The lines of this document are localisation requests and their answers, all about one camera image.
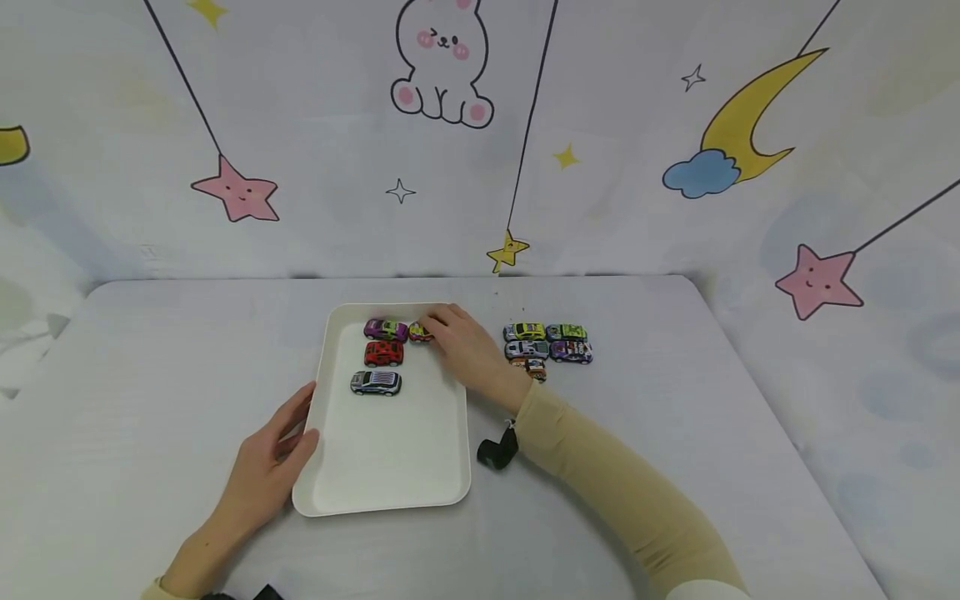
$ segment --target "left hand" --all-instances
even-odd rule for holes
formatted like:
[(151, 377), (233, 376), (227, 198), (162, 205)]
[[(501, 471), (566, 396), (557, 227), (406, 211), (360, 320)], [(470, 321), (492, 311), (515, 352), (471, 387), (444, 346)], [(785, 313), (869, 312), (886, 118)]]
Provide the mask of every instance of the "left hand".
[(240, 444), (211, 518), (252, 534), (280, 512), (320, 440), (316, 429), (286, 438), (306, 420), (315, 387), (311, 381), (300, 388), (266, 425)]
[(287, 438), (306, 420), (315, 387), (311, 382), (300, 388), (240, 444), (217, 508), (183, 543), (160, 580), (168, 593), (200, 598), (212, 591), (230, 558), (286, 504), (320, 440), (316, 429)]

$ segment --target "toy car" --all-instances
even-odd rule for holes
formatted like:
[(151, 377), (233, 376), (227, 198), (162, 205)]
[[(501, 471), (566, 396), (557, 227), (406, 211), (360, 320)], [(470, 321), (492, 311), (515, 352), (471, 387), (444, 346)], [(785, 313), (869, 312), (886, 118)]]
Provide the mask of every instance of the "toy car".
[(550, 345), (546, 342), (508, 342), (503, 353), (507, 358), (548, 358)]
[(394, 340), (370, 342), (364, 352), (363, 362), (371, 369), (374, 367), (399, 367), (403, 364), (403, 344)]
[(401, 344), (407, 341), (407, 326), (396, 321), (370, 319), (363, 328), (368, 340), (397, 340)]
[(561, 340), (585, 342), (587, 340), (587, 330), (570, 323), (552, 324), (546, 327), (546, 339), (551, 342), (560, 342)]
[(515, 358), (510, 361), (514, 367), (520, 367), (538, 381), (546, 381), (546, 364), (541, 358)]
[(546, 330), (543, 323), (514, 323), (503, 328), (503, 341), (530, 340), (533, 342), (546, 339)]
[(433, 341), (433, 334), (423, 328), (423, 325), (413, 322), (407, 329), (408, 339), (414, 344), (426, 344)]
[(354, 394), (381, 394), (393, 396), (400, 393), (403, 378), (392, 371), (358, 371), (350, 380), (350, 389)]
[(589, 365), (593, 362), (593, 348), (587, 342), (554, 342), (550, 345), (550, 356), (558, 363)]

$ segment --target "table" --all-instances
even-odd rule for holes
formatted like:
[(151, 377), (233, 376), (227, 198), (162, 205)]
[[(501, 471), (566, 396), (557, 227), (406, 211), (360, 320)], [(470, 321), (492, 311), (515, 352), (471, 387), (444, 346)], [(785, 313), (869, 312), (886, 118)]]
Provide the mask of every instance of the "table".
[[(596, 361), (551, 363), (549, 385), (703, 508), (755, 598), (883, 598), (680, 276), (105, 285), (0, 412), (0, 597), (137, 597), (215, 505), (239, 442), (314, 376), (333, 308), (436, 300), (459, 302), (491, 333), (509, 320), (584, 324)], [(499, 440), (502, 419), (472, 402), (471, 447)], [(515, 461), (501, 473), (474, 465), (452, 507), (289, 512), (250, 544), (226, 590), (628, 598), (644, 594), (636, 571), (582, 505)]]

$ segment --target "white plastic tray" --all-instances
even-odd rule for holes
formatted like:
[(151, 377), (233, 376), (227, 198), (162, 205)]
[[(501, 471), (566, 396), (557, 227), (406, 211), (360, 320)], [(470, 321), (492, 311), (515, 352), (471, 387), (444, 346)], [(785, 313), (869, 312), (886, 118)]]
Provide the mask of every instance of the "white plastic tray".
[(343, 304), (326, 321), (307, 427), (320, 445), (294, 486), (305, 516), (456, 504), (470, 488), (467, 390), (441, 369), (428, 345), (404, 348), (403, 364), (379, 371), (403, 377), (393, 397), (356, 396), (366, 371), (369, 319), (412, 323), (429, 304)]

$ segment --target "wall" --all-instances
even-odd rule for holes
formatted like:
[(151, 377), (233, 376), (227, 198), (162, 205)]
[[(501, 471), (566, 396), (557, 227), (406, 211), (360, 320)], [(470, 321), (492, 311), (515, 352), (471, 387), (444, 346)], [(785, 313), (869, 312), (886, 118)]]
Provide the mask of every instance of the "wall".
[(960, 5), (427, 1), (0, 8), (4, 335), (115, 278), (684, 273), (888, 593), (956, 597)]

